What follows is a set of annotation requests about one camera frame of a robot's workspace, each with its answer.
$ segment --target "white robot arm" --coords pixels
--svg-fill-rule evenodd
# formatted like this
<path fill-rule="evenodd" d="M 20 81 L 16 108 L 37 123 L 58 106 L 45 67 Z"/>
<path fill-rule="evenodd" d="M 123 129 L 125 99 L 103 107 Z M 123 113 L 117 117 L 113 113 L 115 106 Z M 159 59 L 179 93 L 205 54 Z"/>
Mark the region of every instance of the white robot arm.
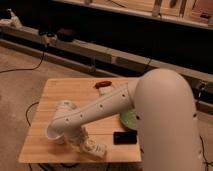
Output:
<path fill-rule="evenodd" d="M 80 144 L 81 125 L 132 108 L 138 119 L 144 171 L 204 170 L 192 91 L 171 70 L 152 70 L 82 108 L 63 112 L 62 106 L 50 127 Z"/>

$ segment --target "black phone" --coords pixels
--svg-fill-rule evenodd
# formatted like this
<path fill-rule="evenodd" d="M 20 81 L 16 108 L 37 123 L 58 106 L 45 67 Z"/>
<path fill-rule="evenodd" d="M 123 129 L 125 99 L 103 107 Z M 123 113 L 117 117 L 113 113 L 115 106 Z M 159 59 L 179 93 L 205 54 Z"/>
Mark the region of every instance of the black phone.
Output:
<path fill-rule="evenodd" d="M 114 132 L 113 141 L 115 145 L 118 144 L 136 144 L 137 143 L 137 132 Z"/>

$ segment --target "wooden table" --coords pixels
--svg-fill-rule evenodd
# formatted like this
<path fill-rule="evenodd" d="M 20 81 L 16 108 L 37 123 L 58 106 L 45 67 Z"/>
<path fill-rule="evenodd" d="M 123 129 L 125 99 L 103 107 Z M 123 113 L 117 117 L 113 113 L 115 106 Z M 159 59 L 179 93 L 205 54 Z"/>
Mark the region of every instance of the wooden table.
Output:
<path fill-rule="evenodd" d="M 49 79 L 45 85 L 37 112 L 32 121 L 19 156 L 20 163 L 76 163 L 76 162 L 140 162 L 139 145 L 114 145 L 114 131 L 124 131 L 119 115 L 89 123 L 86 129 L 91 139 L 107 145 L 103 160 L 94 160 L 73 150 L 69 143 L 57 145 L 45 137 L 45 129 L 60 100 L 72 100 L 78 107 L 98 98 L 93 86 L 96 82 L 111 80 L 116 87 L 130 78 L 68 78 Z"/>

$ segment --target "black cable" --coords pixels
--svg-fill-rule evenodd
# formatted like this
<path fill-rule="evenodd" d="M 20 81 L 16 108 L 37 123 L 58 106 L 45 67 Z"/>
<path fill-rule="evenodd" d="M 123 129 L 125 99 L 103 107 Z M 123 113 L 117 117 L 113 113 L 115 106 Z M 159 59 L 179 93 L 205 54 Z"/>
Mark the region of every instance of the black cable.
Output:
<path fill-rule="evenodd" d="M 45 56 L 45 52 L 43 51 L 39 64 L 37 66 L 33 67 L 33 68 L 9 69 L 9 70 L 5 70 L 5 71 L 0 71 L 0 74 L 7 73 L 7 72 L 14 72 L 14 71 L 32 71 L 32 70 L 36 70 L 36 69 L 38 69 L 41 66 L 41 64 L 42 64 L 42 62 L 44 60 L 44 56 Z"/>
<path fill-rule="evenodd" d="M 30 163 L 28 164 L 28 167 L 29 167 L 30 171 L 33 171 L 32 166 L 31 166 Z"/>
<path fill-rule="evenodd" d="M 61 163 L 61 166 L 62 166 L 63 168 L 66 168 L 66 169 L 71 169 L 71 168 L 74 168 L 74 167 L 76 167 L 76 166 L 78 166 L 78 165 L 79 165 L 79 163 L 75 163 L 75 164 L 72 164 L 72 165 L 67 165 L 67 164 Z"/>
<path fill-rule="evenodd" d="M 29 112 L 29 110 L 31 109 L 31 107 L 33 107 L 34 105 L 37 105 L 38 103 L 39 103 L 39 102 L 35 102 L 35 103 L 31 104 L 31 105 L 27 108 L 27 110 L 26 110 L 25 118 L 26 118 L 26 121 L 27 121 L 27 123 L 28 123 L 29 126 L 31 126 L 31 123 L 30 123 L 29 118 L 28 118 L 28 112 Z"/>
<path fill-rule="evenodd" d="M 109 171 L 109 169 L 110 169 L 110 163 L 107 164 L 106 171 Z"/>
<path fill-rule="evenodd" d="M 116 5 L 118 5 L 119 7 L 126 8 L 124 5 L 121 5 L 121 4 L 119 4 L 119 3 L 117 3 L 117 2 L 115 2 L 115 1 L 113 1 L 113 0 L 106 0 L 106 1 L 111 2 L 111 3 L 113 3 L 113 4 L 116 4 Z"/>
<path fill-rule="evenodd" d="M 38 166 L 43 170 L 43 171 L 48 171 L 42 164 L 38 163 Z"/>
<path fill-rule="evenodd" d="M 203 138 L 201 136 L 200 136 L 200 140 L 201 140 L 203 159 L 204 159 L 204 164 L 205 164 L 205 171 L 209 171 L 209 166 L 213 167 L 213 162 L 208 162 L 206 155 L 205 155 L 204 141 L 203 141 Z"/>

